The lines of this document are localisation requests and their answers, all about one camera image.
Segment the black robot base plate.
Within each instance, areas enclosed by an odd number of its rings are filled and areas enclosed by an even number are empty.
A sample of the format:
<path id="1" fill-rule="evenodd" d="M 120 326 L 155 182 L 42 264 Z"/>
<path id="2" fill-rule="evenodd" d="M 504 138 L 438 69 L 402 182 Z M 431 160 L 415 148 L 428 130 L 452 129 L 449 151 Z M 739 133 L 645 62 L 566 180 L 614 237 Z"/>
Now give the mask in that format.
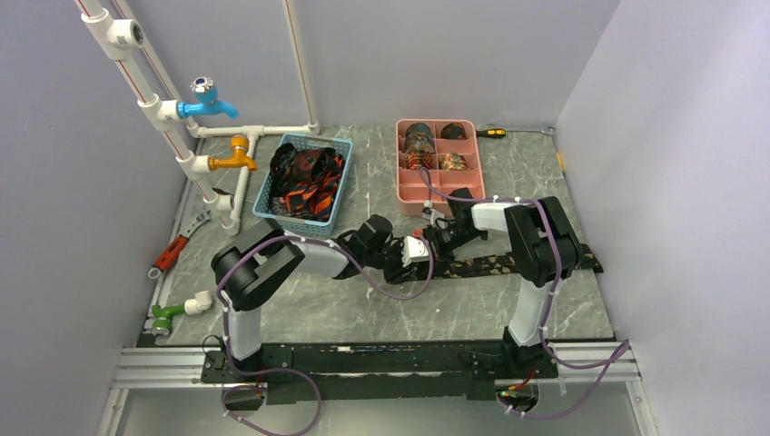
<path id="1" fill-rule="evenodd" d="M 554 362 L 501 339 L 438 342 L 266 343 L 230 365 L 224 352 L 204 354 L 205 385 L 262 388 L 269 405 L 321 398 L 389 400 L 462 397 L 486 401 L 505 383 L 557 375 Z"/>

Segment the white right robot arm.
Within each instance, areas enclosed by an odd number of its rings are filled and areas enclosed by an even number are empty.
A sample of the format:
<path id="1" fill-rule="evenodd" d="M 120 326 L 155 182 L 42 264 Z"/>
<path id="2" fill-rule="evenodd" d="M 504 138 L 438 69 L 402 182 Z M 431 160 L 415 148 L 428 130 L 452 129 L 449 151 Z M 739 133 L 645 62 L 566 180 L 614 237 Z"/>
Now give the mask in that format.
<path id="1" fill-rule="evenodd" d="M 504 233 L 520 275 L 517 305 L 503 333 L 500 364 L 505 373 L 521 377 L 552 359 L 546 344 L 547 323 L 554 298 L 581 264 L 583 250 L 559 200 L 468 198 L 461 189 L 447 197 L 455 207 L 445 224 L 420 232 L 432 252 L 448 255 L 488 232 Z"/>

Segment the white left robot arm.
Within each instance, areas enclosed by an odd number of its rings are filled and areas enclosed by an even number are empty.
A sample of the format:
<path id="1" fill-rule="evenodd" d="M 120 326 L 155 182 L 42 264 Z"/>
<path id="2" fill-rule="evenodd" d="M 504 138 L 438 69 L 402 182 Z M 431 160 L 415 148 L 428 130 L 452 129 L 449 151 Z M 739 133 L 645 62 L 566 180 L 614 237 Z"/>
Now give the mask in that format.
<path id="1" fill-rule="evenodd" d="M 372 215 L 359 228 L 336 238 L 308 238 L 265 219 L 236 238 L 211 261 L 216 297 L 224 312 L 225 370 L 240 382 L 253 379 L 262 365 L 262 306 L 294 273 L 333 280 L 364 276 L 366 268 L 400 278 L 421 266 L 434 269 L 436 256 L 420 234 L 397 238 L 390 222 Z"/>

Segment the black floral gold tie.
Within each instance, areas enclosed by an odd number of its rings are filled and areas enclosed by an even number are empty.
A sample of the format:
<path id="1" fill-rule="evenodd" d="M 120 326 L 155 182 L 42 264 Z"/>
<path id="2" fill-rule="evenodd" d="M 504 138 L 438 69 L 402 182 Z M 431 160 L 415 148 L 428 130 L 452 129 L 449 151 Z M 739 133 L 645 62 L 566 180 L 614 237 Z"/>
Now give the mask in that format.
<path id="1" fill-rule="evenodd" d="M 590 269 L 594 273 L 603 273 L 604 268 L 592 249 L 582 243 L 583 259 L 577 270 Z M 510 253 L 479 256 L 466 260 L 439 261 L 434 264 L 431 279 L 462 279 L 491 275 L 518 273 L 518 267 Z"/>

